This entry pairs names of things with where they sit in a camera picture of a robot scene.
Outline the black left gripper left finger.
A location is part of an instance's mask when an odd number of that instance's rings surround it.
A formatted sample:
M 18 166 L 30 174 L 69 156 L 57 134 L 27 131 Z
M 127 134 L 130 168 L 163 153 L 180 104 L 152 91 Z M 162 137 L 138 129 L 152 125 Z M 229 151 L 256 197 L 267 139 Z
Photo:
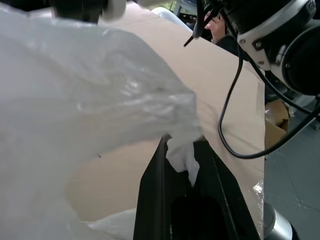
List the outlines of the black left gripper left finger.
M 191 240 L 191 183 L 188 172 L 177 172 L 166 158 L 170 138 L 160 139 L 141 177 L 133 240 Z

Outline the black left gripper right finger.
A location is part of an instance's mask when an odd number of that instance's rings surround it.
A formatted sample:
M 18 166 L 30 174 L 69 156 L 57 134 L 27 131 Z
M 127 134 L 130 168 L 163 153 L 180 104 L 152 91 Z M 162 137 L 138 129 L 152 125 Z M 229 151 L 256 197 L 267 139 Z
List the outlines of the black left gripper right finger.
M 207 141 L 193 149 L 199 170 L 172 203 L 172 240 L 261 240 L 234 175 Z

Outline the translucent white plastic bag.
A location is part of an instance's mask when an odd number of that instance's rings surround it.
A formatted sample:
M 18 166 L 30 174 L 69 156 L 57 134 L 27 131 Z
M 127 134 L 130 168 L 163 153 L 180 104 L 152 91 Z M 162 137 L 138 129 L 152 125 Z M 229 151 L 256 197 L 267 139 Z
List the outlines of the translucent white plastic bag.
M 136 210 L 82 220 L 84 163 L 201 135 L 196 96 L 135 34 L 0 3 L 0 240 L 132 240 Z

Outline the silver rounded metal part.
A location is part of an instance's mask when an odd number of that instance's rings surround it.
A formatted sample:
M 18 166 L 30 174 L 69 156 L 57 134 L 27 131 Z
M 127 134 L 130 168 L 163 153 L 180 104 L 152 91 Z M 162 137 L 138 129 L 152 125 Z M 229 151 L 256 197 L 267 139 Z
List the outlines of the silver rounded metal part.
M 290 222 L 269 203 L 263 206 L 263 240 L 292 240 Z

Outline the brown cardboard box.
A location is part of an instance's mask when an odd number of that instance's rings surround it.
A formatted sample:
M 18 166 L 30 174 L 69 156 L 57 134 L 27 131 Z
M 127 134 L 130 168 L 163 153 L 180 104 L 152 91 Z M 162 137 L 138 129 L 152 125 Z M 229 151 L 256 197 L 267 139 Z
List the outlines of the brown cardboard box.
M 237 71 L 238 59 L 212 43 L 197 39 L 183 44 L 189 32 L 135 3 L 114 21 L 100 19 L 101 27 L 131 32 L 144 40 L 196 94 L 197 114 L 213 150 L 234 174 L 259 234 L 263 233 L 264 158 L 238 159 L 230 155 L 218 136 L 218 118 Z M 224 135 L 241 154 L 261 151 L 265 144 L 264 85 L 245 63 L 224 118 Z M 138 185 L 159 144 L 152 139 L 91 157 L 69 181 L 66 196 L 79 218 L 95 222 L 133 210 Z
M 265 105 L 265 149 L 278 143 L 288 132 L 289 108 L 280 100 L 274 100 Z

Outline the white crumpled plastic sheet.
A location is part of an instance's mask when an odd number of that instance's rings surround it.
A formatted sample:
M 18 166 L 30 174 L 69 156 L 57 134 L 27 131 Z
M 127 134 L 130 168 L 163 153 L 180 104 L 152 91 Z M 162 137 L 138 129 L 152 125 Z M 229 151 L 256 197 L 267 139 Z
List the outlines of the white crumpled plastic sheet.
M 174 13 L 164 7 L 155 7 L 151 10 L 152 13 L 160 16 L 163 19 L 166 19 L 176 25 L 179 25 L 192 33 L 192 29 L 188 27 L 182 20 L 180 20 Z

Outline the bystander in dark top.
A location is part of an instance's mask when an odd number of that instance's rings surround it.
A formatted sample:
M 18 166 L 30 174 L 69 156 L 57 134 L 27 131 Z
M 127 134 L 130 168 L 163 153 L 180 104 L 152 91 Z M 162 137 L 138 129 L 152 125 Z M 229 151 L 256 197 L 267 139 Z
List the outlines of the bystander in dark top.
M 228 33 L 228 28 L 220 14 L 214 17 L 204 28 L 211 32 L 212 43 L 235 56 L 239 55 L 237 41 Z

